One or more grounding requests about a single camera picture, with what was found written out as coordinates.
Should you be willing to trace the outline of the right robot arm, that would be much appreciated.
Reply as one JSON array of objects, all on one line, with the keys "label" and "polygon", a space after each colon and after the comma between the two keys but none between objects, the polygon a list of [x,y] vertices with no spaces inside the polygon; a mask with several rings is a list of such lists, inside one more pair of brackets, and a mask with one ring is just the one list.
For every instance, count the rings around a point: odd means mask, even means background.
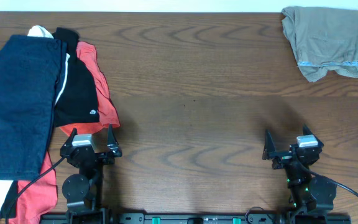
[{"label": "right robot arm", "polygon": [[293,208],[275,218],[276,223],[327,223],[328,212],[334,208],[336,185],[314,175],[310,166],[319,159],[324,144],[303,127],[303,135],[296,138],[286,151],[276,150],[272,135],[265,132],[263,160],[271,160],[272,168],[285,170],[287,187]]}]

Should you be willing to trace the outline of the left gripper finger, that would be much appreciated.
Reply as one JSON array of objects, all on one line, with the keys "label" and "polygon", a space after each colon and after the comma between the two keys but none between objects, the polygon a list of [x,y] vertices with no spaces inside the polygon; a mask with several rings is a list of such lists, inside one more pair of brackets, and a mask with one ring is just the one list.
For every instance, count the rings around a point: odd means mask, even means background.
[{"label": "left gripper finger", "polygon": [[108,127],[107,147],[110,151],[117,151],[119,149],[119,144],[116,141],[112,124],[109,124]]},{"label": "left gripper finger", "polygon": [[77,135],[77,129],[73,128],[71,134],[69,135],[68,139],[64,143],[64,147],[72,147],[72,142],[74,137]]}]

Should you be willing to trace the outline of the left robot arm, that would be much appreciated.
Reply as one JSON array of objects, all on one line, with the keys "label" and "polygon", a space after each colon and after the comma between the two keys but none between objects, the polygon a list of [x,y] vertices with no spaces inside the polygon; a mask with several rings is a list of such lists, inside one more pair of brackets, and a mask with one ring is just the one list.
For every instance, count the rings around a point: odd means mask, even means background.
[{"label": "left robot arm", "polygon": [[79,169],[64,181],[63,196],[67,200],[66,219],[68,223],[116,223],[113,212],[101,205],[103,192],[103,167],[113,165],[115,158],[122,156],[122,150],[108,127],[106,152],[96,152],[92,134],[78,134],[73,129],[60,155],[67,163]]}]

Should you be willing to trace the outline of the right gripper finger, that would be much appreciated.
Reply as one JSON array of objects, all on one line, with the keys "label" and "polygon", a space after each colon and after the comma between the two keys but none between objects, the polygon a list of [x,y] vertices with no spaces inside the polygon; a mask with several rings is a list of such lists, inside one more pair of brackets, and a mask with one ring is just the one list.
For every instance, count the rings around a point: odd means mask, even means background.
[{"label": "right gripper finger", "polygon": [[312,131],[309,129],[309,127],[307,127],[307,125],[303,125],[303,135],[307,136],[307,135],[313,135]]},{"label": "right gripper finger", "polygon": [[272,135],[268,129],[265,130],[265,143],[264,143],[264,154],[270,154],[271,152],[276,152],[276,147],[274,145]]}]

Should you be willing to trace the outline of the navy blue shorts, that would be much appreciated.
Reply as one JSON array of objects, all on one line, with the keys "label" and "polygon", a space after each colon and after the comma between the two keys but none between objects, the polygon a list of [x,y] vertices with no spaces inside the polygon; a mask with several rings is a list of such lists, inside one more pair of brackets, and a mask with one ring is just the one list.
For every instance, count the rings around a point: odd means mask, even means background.
[{"label": "navy blue shorts", "polygon": [[0,50],[0,180],[32,180],[44,161],[67,45],[12,35]]}]

